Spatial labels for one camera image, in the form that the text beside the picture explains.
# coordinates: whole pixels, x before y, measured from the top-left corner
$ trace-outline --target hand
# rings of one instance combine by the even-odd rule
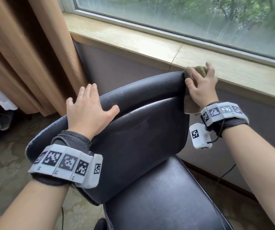
[[[215,90],[215,85],[218,81],[217,77],[214,76],[214,67],[206,62],[208,72],[205,78],[203,78],[194,68],[191,68],[192,76],[197,82],[197,87],[191,78],[185,79],[185,84],[189,88],[189,93],[198,106],[202,109],[205,108],[211,102],[218,101],[218,97]]]
[[[109,111],[101,108],[96,84],[81,87],[75,104],[66,101],[68,130],[86,136],[89,140],[98,135],[119,113],[117,105]]]

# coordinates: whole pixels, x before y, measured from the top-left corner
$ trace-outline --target window sill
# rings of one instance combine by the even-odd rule
[[[275,68],[139,32],[84,16],[63,13],[74,41],[166,72],[210,61],[218,88],[275,107]]]

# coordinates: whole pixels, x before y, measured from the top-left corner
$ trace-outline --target brown curtain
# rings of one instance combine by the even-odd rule
[[[88,84],[57,0],[0,0],[0,91],[27,114],[66,114]]]

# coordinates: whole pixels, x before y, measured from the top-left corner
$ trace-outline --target floor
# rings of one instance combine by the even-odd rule
[[[27,144],[42,129],[58,119],[57,115],[46,118],[34,114],[32,120],[22,120],[0,139],[0,215],[31,179],[27,173],[30,163],[25,158]],[[218,208],[227,216],[235,230],[274,230],[261,206],[233,190],[192,172]],[[75,189],[70,188],[64,205],[64,229],[93,230],[97,219],[104,216],[102,206],[89,204]],[[56,229],[61,229],[61,215]]]

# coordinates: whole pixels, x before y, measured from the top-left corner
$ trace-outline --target black leather chair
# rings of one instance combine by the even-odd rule
[[[110,229],[232,229],[176,156],[188,137],[184,93],[183,73],[173,72],[100,97],[104,110],[117,104],[120,113],[92,140],[91,151],[103,156],[98,186],[77,189],[92,204],[104,204]],[[41,131],[26,148],[29,160],[67,128],[64,116]]]

